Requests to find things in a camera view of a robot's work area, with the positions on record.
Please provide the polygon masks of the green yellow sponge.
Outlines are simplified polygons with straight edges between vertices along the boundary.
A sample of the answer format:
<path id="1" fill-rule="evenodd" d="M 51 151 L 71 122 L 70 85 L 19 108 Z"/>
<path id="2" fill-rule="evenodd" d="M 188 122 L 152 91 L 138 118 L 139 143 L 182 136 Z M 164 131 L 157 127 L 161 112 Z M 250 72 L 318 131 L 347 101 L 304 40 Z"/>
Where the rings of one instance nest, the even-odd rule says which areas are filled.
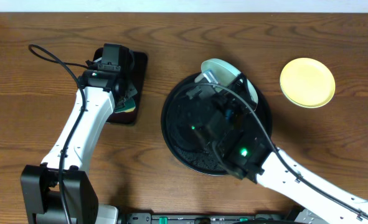
<path id="1" fill-rule="evenodd" d="M 124 98 L 117 102 L 114 113 L 130 113 L 136 109 L 136 103 L 133 97 Z"/>

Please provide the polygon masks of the light blue plate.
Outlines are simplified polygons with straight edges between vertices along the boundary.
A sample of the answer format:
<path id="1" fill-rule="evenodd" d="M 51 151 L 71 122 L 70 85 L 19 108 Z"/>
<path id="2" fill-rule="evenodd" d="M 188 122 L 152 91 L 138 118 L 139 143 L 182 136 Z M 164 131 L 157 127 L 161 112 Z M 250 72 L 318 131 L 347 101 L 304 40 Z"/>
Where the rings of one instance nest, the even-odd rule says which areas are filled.
<path id="1" fill-rule="evenodd" d="M 255 87 L 246 78 L 246 76 L 236 67 L 234 67 L 233 65 L 229 64 L 228 62 L 224 60 L 212 58 L 212 59 L 208 59 L 202 62 L 201 71 L 203 72 L 205 70 L 212 70 L 214 74 L 217 76 L 217 78 L 219 79 L 218 84 L 223 85 L 223 86 L 229 86 L 230 84 L 234 82 L 234 80 L 238 76 L 243 75 L 244 79 L 247 81 L 247 84 L 245 84 L 243 80 L 240 80 L 240 81 L 247 87 L 246 92 L 248 94 L 248 97 L 250 98 L 251 105 L 253 106 L 254 109 L 257 108 L 258 93 Z"/>

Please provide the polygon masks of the yellow plate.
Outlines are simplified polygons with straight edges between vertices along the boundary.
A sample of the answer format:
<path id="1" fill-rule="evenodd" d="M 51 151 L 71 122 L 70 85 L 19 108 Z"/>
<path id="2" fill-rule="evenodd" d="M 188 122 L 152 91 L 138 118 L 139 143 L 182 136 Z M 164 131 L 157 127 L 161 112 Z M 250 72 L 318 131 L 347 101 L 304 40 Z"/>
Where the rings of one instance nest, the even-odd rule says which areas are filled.
<path id="1" fill-rule="evenodd" d="M 280 88 L 293 104 L 319 108 L 332 100 L 336 82 L 325 64 L 312 58 L 296 58 L 283 67 Z"/>

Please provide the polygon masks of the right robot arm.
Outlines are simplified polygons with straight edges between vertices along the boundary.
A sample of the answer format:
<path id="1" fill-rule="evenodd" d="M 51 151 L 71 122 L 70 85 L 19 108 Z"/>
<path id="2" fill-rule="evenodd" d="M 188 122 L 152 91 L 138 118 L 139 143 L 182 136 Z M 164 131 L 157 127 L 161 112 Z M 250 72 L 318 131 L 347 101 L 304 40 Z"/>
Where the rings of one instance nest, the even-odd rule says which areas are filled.
<path id="1" fill-rule="evenodd" d="M 210 147 L 226 173 L 279 192 L 328 223 L 368 223 L 368 200 L 312 173 L 273 144 L 269 105 L 245 75 L 220 85 L 195 74 L 183 90 L 189 98 L 224 102 L 213 109 L 223 116 L 213 122 L 222 135 L 211 137 Z"/>

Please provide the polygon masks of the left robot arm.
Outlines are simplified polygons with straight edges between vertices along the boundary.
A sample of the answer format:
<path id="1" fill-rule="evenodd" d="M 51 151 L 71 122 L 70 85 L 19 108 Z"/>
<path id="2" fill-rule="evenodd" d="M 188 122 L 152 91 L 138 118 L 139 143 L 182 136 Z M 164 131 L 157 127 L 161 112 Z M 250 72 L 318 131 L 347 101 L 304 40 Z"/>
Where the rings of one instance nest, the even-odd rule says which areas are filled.
<path id="1" fill-rule="evenodd" d="M 29 223 L 117 223 L 118 209 L 100 204 L 88 178 L 106 123 L 133 124 L 145 71 L 86 70 L 57 142 L 38 166 L 27 165 L 21 187 Z"/>

